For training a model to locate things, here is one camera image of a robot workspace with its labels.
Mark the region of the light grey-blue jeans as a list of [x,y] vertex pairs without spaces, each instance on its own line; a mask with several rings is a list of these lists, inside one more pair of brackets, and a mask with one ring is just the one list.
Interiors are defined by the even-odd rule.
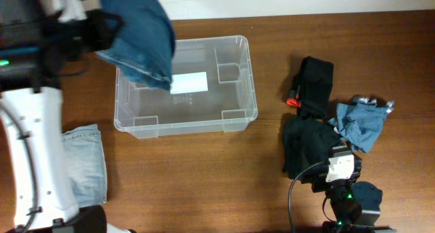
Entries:
[[63,134],[63,146],[74,198],[78,207],[107,202],[107,168],[101,132],[96,124]]

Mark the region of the light blue denim shirt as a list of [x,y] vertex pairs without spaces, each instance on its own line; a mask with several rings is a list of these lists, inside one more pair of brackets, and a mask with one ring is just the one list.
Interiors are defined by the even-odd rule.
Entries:
[[357,96],[350,105],[339,103],[336,116],[328,120],[352,150],[368,153],[379,138],[384,122],[394,110],[394,101],[378,105],[376,98]]

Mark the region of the dark blue jeans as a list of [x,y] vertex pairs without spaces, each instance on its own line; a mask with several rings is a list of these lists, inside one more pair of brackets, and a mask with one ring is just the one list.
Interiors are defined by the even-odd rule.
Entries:
[[169,90],[175,31],[158,0],[100,0],[104,12],[120,16],[123,26],[112,46],[97,52],[131,82]]

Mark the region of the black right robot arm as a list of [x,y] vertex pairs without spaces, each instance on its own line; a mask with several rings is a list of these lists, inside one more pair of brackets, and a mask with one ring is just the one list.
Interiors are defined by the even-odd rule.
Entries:
[[303,174],[300,181],[310,183],[312,192],[323,192],[324,203],[329,203],[334,219],[323,222],[326,233],[382,233],[396,232],[388,226],[376,227],[381,215],[383,191],[375,185],[358,181],[362,159],[346,145],[336,146],[327,153],[321,164]]

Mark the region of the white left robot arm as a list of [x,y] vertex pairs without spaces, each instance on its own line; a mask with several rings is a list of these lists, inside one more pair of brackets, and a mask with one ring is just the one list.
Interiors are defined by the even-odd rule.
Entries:
[[1,121],[16,186],[15,232],[115,232],[100,206],[79,207],[67,176],[61,133],[61,69],[82,52],[107,49],[119,16],[92,10],[61,23],[42,13],[9,13],[1,48]]

